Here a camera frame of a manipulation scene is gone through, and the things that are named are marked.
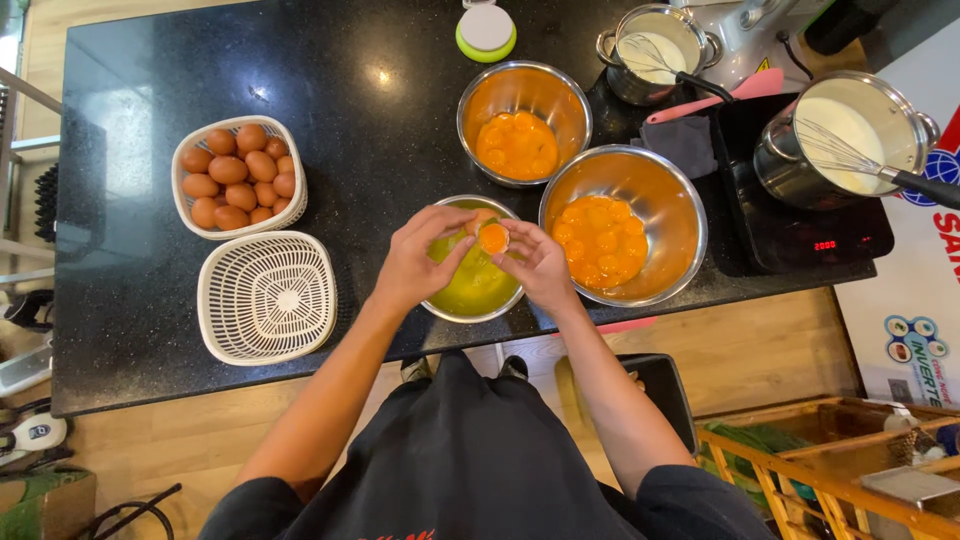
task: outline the logo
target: logo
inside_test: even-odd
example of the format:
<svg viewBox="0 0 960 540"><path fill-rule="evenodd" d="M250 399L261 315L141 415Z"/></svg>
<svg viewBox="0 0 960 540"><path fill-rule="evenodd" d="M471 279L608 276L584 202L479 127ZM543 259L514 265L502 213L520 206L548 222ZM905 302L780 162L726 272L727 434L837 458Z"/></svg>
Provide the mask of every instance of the logo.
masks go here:
<svg viewBox="0 0 960 540"><path fill-rule="evenodd" d="M50 434L50 426L47 426L46 424L33 426L27 433L30 436L30 440L45 437Z"/></svg>
<svg viewBox="0 0 960 540"><path fill-rule="evenodd" d="M909 365L926 403L939 407L952 404L944 366L950 349L938 335L933 319L916 317L908 321L891 315L883 326L890 336L885 347L887 355L896 363Z"/></svg>
<svg viewBox="0 0 960 540"><path fill-rule="evenodd" d="M947 125L947 130L940 137L937 147L926 155L924 176L930 180L938 180L947 184L960 184L960 162L957 153L960 152L960 108L954 113ZM918 207L935 207L937 203L927 199L919 191L907 189L900 194L903 200Z"/></svg>

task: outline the bowl of egg yolks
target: bowl of egg yolks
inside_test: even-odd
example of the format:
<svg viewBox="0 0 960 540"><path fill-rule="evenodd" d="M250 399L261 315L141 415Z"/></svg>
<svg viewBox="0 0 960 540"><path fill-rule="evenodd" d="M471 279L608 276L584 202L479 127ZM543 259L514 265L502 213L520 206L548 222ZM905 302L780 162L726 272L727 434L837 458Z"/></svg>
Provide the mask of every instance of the bowl of egg yolks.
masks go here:
<svg viewBox="0 0 960 540"><path fill-rule="evenodd" d="M540 226L564 246L580 294L644 307L680 292L707 251L700 195L670 161L611 144L570 160L540 200Z"/></svg>
<svg viewBox="0 0 960 540"><path fill-rule="evenodd" d="M590 144L593 116L584 92L560 70L506 61L467 86L457 108L464 150L494 182L527 187L550 180Z"/></svg>
<svg viewBox="0 0 960 540"><path fill-rule="evenodd" d="M488 215L519 219L501 203L481 195L455 195L435 204L477 209L475 220L485 223ZM457 242L468 233L474 233L468 232L467 228L471 228L470 223L454 235L434 240L427 248L427 255L437 262L443 261ZM523 288L513 276L493 264L490 255L481 248L482 243L483 240L470 246L449 285L420 303L427 311L454 323L482 323L506 313L520 301Z"/></svg>

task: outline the hand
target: hand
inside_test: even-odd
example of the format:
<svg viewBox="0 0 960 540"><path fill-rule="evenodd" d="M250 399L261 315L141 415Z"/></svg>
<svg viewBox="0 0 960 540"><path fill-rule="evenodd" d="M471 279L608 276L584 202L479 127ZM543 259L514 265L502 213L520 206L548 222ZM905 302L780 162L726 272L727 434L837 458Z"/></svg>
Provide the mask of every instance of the hand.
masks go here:
<svg viewBox="0 0 960 540"><path fill-rule="evenodd" d="M515 277L530 300L554 318L570 309L583 308L570 280L564 247L533 223L503 219L500 225L510 231L507 251L526 260L496 254L492 257L493 264Z"/></svg>
<svg viewBox="0 0 960 540"><path fill-rule="evenodd" d="M430 258L426 250L430 242L457 233L475 215L475 210L443 206L429 206L417 212L391 237L390 253L371 298L386 309L406 314L449 285L476 238L470 235L460 240L440 263Z"/></svg>

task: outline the black granite countertop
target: black granite countertop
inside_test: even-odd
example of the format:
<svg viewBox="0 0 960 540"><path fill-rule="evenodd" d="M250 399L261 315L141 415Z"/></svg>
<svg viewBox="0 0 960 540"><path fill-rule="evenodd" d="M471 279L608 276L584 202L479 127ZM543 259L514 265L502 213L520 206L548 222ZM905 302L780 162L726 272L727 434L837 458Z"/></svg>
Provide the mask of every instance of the black granite countertop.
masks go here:
<svg viewBox="0 0 960 540"><path fill-rule="evenodd" d="M507 60L553 65L585 91L591 145L625 143L650 110L612 96L593 44L629 0L502 0L517 28ZM478 193L537 220L542 187L489 181L457 139L457 103L488 66L457 49L452 0L271 1L71 28L63 82L53 410L80 414L307 375L371 292L392 231L424 205ZM291 229L326 246L338 289L333 336L317 352L245 368L215 359L197 321L197 278L219 245L191 233L171 193L183 137L265 114L293 134L309 203ZM750 269L718 175L694 181L708 254L679 294L653 307L588 302L597 324L868 278L871 263L789 276ZM484 324L415 309L387 359L552 331L525 299Z"/></svg>

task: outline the black shirt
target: black shirt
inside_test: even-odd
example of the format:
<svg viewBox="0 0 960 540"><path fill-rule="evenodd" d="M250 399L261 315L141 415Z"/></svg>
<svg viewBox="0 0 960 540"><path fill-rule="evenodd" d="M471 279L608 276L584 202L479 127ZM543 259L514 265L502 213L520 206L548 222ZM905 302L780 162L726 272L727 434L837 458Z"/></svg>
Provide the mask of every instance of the black shirt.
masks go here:
<svg viewBox="0 0 960 540"><path fill-rule="evenodd" d="M529 383L481 378L460 352L440 366L390 395L309 504L281 479L253 479L200 538L773 538L746 496L696 467L655 468L630 501L593 478Z"/></svg>

